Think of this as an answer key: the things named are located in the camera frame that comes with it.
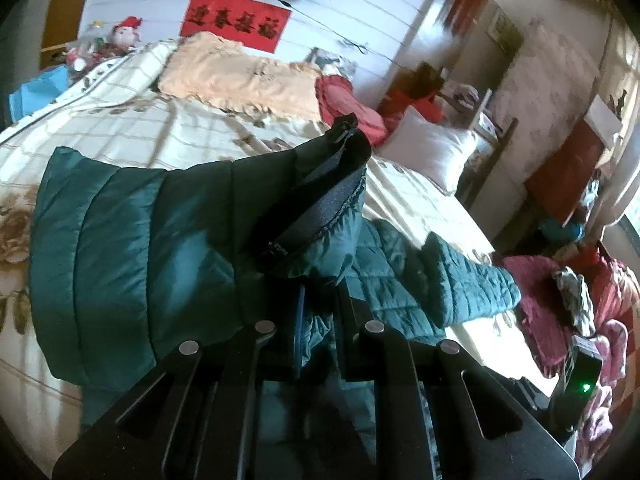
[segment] dark green jacket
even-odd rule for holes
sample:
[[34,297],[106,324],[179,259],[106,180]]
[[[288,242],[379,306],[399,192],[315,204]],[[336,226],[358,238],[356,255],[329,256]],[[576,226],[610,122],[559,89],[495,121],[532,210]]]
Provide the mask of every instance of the dark green jacket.
[[[270,274],[345,278],[375,316],[424,341],[518,303],[503,269],[468,261],[435,234],[417,250],[388,222],[363,219],[364,170],[308,243],[272,266],[256,259],[250,237],[258,220],[337,145],[344,136],[327,134],[286,152],[183,171],[54,152],[33,218],[31,304],[50,370],[85,387],[86,422],[182,341],[226,340],[273,318],[279,304]],[[330,325],[326,315],[309,313],[307,357]]]

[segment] clothes pile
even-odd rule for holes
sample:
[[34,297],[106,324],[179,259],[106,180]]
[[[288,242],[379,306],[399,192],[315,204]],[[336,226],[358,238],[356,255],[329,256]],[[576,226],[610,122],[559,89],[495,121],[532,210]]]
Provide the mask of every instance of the clothes pile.
[[570,257],[556,254],[556,260],[560,264],[545,256],[512,256],[502,264],[522,292],[520,327],[546,377],[561,371],[573,333],[590,338],[602,356],[598,383],[577,427],[575,461],[584,475],[606,451],[614,426],[624,423],[612,416],[615,408],[625,403],[628,414],[632,405],[635,379],[625,382],[625,376],[627,356],[635,351],[640,285],[601,246]]

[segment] pink pillow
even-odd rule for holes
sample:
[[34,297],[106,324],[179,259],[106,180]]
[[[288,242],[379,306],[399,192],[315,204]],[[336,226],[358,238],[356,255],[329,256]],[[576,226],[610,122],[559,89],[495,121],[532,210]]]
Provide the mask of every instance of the pink pillow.
[[334,119],[350,113],[356,114],[358,127],[377,146],[388,137],[385,123],[380,114],[361,104],[353,96],[353,86],[347,78],[340,75],[327,75],[316,80],[316,97],[320,105],[322,120],[331,125]]

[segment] curtain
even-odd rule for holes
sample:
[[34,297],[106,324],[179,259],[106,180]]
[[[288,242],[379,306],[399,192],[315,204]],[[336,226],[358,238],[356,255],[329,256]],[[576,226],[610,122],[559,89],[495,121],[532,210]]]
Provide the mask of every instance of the curtain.
[[612,18],[602,59],[599,93],[604,102],[626,90],[622,130],[600,161],[605,177],[587,224],[588,240],[601,240],[606,226],[617,223],[640,188],[640,45],[625,23]]
[[626,90],[620,137],[615,148],[607,150],[600,161],[605,176],[611,177],[640,113],[640,46],[626,24],[615,18],[611,19],[600,73],[598,93],[604,102],[608,103],[612,96],[617,104]]

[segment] white pillow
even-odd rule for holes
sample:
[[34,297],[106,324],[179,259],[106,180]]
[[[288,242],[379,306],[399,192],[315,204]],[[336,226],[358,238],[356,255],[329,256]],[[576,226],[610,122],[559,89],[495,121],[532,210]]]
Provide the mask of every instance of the white pillow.
[[398,129],[380,146],[378,154],[423,174],[444,194],[453,194],[476,142],[471,130],[430,123],[409,106]]

